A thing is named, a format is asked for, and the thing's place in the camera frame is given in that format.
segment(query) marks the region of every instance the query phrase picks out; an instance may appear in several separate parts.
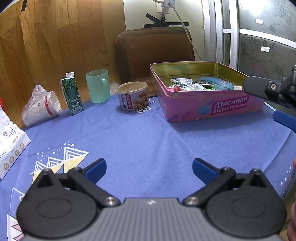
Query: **pink tin box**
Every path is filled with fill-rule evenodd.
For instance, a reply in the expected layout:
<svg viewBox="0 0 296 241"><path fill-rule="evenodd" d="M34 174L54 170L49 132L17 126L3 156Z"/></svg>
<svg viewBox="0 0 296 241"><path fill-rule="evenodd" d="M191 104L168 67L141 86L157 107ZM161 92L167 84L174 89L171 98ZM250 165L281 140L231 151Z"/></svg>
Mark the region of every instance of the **pink tin box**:
<svg viewBox="0 0 296 241"><path fill-rule="evenodd" d="M150 65L153 86L165 118L169 122L193 121L226 115L261 111L264 101L243 90L181 91L167 89L173 78L197 80L203 76L219 77L234 85L243 85L243 73L215 62L171 62Z"/></svg>

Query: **silver bolt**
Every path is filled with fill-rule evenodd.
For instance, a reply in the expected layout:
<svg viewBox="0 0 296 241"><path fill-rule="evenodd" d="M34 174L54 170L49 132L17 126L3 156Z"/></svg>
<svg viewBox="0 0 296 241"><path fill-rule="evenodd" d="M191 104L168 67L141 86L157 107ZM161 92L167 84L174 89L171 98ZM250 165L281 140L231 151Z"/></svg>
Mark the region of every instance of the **silver bolt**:
<svg viewBox="0 0 296 241"><path fill-rule="evenodd" d="M119 204L119 200L116 197L110 196L104 199L104 203L109 207L113 207Z"/></svg>
<svg viewBox="0 0 296 241"><path fill-rule="evenodd" d="M155 201L155 200L149 200L149 201L147 201L147 203L148 203L149 205L154 205L154 204L156 203L156 201Z"/></svg>
<svg viewBox="0 0 296 241"><path fill-rule="evenodd" d="M275 89L276 89L276 84L274 84L274 83L271 84L271 89L272 89L272 90L275 90Z"/></svg>
<svg viewBox="0 0 296 241"><path fill-rule="evenodd" d="M197 205L200 202L200 200L197 197L190 196L190 197L187 197L184 202L186 205L194 206L194 205Z"/></svg>

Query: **ribbed gray surface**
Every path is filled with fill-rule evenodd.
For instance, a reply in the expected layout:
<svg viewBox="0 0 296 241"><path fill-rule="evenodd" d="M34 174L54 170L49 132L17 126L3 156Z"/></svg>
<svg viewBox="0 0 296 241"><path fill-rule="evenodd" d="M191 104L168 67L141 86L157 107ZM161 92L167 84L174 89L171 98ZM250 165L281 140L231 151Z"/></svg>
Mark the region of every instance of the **ribbed gray surface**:
<svg viewBox="0 0 296 241"><path fill-rule="evenodd" d="M233 241L212 227L198 208L182 206L177 199L126 199L105 208L87 230L60 241ZM279 241L278 236L262 241ZM40 241L25 237L22 241Z"/></svg>

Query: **paper cup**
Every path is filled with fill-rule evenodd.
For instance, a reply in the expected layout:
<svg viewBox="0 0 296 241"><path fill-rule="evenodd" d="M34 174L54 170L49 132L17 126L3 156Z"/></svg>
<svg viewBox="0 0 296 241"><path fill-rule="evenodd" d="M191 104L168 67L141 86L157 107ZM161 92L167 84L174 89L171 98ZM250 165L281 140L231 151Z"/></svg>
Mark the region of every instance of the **paper cup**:
<svg viewBox="0 0 296 241"><path fill-rule="evenodd" d="M51 91L41 101L36 102L23 114L22 121L26 126L31 126L57 116L61 111L61 105L56 94Z"/></svg>
<svg viewBox="0 0 296 241"><path fill-rule="evenodd" d="M116 90L120 108L125 111L140 110L149 105L148 85L145 82L128 82Z"/></svg>

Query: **green juice carton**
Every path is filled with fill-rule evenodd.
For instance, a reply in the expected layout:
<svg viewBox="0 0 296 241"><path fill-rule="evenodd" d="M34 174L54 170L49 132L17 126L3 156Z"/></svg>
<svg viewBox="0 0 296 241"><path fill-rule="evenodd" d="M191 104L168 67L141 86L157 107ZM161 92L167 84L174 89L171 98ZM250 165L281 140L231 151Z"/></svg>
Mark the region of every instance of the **green juice carton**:
<svg viewBox="0 0 296 241"><path fill-rule="evenodd" d="M66 78L62 78L60 82L71 115L83 111L83 105L77 89L74 72L66 73Z"/></svg>

